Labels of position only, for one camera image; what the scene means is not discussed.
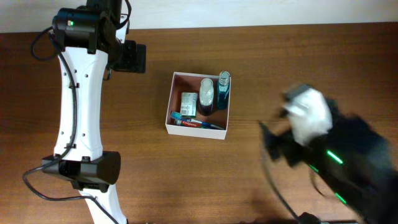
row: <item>open box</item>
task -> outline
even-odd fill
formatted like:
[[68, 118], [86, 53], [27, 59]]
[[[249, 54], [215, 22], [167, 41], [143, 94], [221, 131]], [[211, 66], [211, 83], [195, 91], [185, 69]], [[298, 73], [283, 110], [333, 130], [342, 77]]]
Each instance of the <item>open box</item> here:
[[[217, 129], [202, 129], [202, 128], [191, 128], [185, 126], [174, 125], [174, 119], [171, 118], [171, 112], [180, 112], [181, 107], [181, 94], [198, 93], [200, 89], [200, 83], [204, 78], [210, 78], [214, 85], [214, 103], [213, 112], [209, 116], [203, 116], [199, 112], [199, 99], [197, 100], [197, 117], [198, 121], [204, 121], [210, 124], [217, 125], [224, 130]], [[217, 75], [199, 75], [192, 73], [174, 72], [172, 88], [170, 90], [169, 107], [167, 108], [166, 115], [166, 128], [169, 134], [178, 134], [182, 136], [192, 136], [200, 138], [212, 138], [212, 139], [225, 139], [226, 132], [228, 130], [228, 118], [229, 118], [229, 102], [231, 99], [231, 80], [229, 80], [229, 98], [228, 107], [225, 110], [217, 109], [217, 83], [219, 76]]]

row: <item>wood grain surface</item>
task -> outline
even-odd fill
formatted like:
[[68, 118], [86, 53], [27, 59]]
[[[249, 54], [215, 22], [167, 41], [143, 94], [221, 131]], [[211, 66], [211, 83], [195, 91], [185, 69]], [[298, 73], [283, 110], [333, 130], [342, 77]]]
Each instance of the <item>wood grain surface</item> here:
[[[61, 81], [58, 60], [29, 53], [37, 33], [0, 35], [0, 223], [92, 223], [84, 201], [48, 202], [21, 176], [53, 153]], [[119, 151], [117, 190], [130, 223], [239, 223], [290, 218], [265, 181], [257, 120], [269, 119], [280, 93], [311, 83], [398, 146], [398, 24], [339, 24], [131, 30], [147, 46], [147, 73], [113, 73], [103, 83], [101, 138]], [[48, 40], [38, 54], [51, 54]], [[173, 72], [233, 78], [226, 139], [168, 135], [165, 115]], [[392, 152], [398, 164], [397, 151]], [[311, 188], [308, 167], [271, 165], [294, 210], [324, 220], [356, 215]], [[33, 185], [53, 197], [77, 195], [44, 174]], [[318, 180], [321, 189], [328, 188]]]

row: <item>white bottle cap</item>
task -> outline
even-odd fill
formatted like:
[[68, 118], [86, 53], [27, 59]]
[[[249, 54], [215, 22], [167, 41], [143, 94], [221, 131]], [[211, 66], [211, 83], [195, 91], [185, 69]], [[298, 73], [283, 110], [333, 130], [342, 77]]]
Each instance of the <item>white bottle cap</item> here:
[[229, 72], [227, 72], [227, 71], [221, 72], [220, 73], [220, 77], [218, 79], [218, 83], [221, 86], [228, 86], [228, 84], [229, 84], [229, 76], [230, 76]]
[[213, 81], [209, 78], [204, 78], [200, 83], [199, 99], [200, 104], [209, 106], [213, 103], [214, 87]]

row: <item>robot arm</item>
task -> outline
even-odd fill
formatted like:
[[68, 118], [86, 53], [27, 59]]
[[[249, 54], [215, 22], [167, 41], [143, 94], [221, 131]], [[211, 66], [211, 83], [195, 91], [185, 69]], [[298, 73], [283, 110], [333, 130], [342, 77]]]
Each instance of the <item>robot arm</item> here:
[[292, 167], [306, 163], [367, 223], [397, 223], [398, 173], [389, 143], [361, 118], [340, 114], [334, 101], [309, 85], [285, 100], [291, 130], [276, 136], [263, 126], [271, 158], [283, 155]]
[[[126, 3], [130, 15], [131, 6]], [[87, 0], [78, 9], [59, 10], [50, 37], [61, 63], [60, 130], [54, 153], [42, 159], [42, 167], [32, 170], [69, 180], [82, 195], [74, 199], [86, 199], [95, 223], [127, 223], [116, 193], [121, 157], [103, 150], [100, 104], [105, 69], [108, 77], [111, 70], [145, 72], [145, 45], [125, 40], [129, 15], [121, 14], [121, 0]], [[28, 187], [41, 196], [26, 176]]]

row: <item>clear plastic bottle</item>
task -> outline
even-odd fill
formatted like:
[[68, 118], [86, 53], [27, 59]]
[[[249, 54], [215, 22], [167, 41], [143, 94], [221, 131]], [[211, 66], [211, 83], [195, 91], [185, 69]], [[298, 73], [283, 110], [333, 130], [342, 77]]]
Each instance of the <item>clear plastic bottle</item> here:
[[200, 83], [199, 112], [204, 116], [210, 115], [211, 112], [213, 111], [213, 102], [214, 102], [213, 81], [209, 78], [204, 78]]
[[220, 73], [217, 84], [217, 109], [224, 110], [228, 107], [229, 98], [229, 72]]

